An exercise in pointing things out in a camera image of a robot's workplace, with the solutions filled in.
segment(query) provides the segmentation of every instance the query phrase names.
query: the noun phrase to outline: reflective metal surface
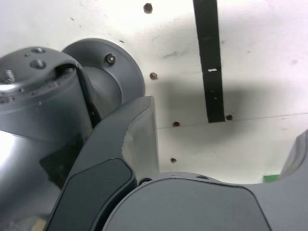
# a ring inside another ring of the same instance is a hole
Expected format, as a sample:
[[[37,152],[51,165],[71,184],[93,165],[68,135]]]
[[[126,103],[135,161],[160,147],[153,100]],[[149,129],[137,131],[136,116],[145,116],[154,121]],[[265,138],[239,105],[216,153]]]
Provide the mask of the reflective metal surface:
[[[49,215],[92,131],[74,68],[49,67],[52,79],[35,70],[37,79],[29,68],[23,72],[15,65],[6,77],[25,88],[0,95],[0,228],[11,220]]]

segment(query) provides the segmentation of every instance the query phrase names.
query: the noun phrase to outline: black strap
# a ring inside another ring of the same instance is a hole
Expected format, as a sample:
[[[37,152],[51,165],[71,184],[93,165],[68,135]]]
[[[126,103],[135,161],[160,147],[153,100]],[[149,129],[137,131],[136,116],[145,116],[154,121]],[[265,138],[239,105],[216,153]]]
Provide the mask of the black strap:
[[[225,121],[216,0],[193,0],[208,122]]]

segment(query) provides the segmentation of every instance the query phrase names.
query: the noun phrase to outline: screw hole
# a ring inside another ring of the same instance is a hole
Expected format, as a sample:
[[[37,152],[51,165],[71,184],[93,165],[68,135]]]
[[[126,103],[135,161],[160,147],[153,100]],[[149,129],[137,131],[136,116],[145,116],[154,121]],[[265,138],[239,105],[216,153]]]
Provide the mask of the screw hole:
[[[150,73],[151,80],[158,80],[158,75],[155,72]]]
[[[35,68],[35,69],[45,69],[46,63],[40,59],[33,60],[30,63],[30,67]]]
[[[37,47],[37,48],[33,48],[33,49],[31,50],[31,52],[37,53],[37,54],[43,54],[43,53],[45,53],[46,51],[45,51],[44,49],[42,49],[42,48]]]
[[[226,120],[232,121],[232,120],[233,120],[233,116],[232,116],[232,115],[227,115],[227,116],[226,116]]]
[[[176,158],[171,158],[171,159],[170,159],[170,162],[173,163],[173,164],[174,164],[175,162],[177,162],[177,161],[178,161],[178,160],[177,160]]]
[[[144,12],[147,13],[147,14],[152,13],[152,12],[153,12],[153,6],[152,6],[152,4],[146,3],[146,4],[143,6],[143,10],[144,10]]]
[[[179,126],[181,126],[181,124],[180,124],[179,122],[174,122],[174,123],[172,124],[172,126],[173,126],[173,127],[179,127]]]

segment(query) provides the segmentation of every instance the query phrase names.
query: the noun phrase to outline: green object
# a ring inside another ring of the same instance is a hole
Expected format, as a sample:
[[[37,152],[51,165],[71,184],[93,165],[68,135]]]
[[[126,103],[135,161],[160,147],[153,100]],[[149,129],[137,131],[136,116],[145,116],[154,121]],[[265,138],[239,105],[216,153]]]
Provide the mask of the green object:
[[[268,176],[263,176],[263,183],[270,183],[273,181],[278,180],[279,175],[268,175]]]

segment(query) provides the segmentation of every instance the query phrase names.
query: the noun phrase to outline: screw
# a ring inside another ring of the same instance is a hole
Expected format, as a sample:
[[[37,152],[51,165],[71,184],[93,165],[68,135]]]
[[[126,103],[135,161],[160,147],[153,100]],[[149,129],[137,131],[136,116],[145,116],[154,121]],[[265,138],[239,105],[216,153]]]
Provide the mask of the screw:
[[[113,64],[116,63],[116,60],[115,60],[116,57],[115,57],[114,54],[108,54],[108,55],[106,55],[105,59],[106,59],[106,62],[107,62],[109,65],[113,65]]]

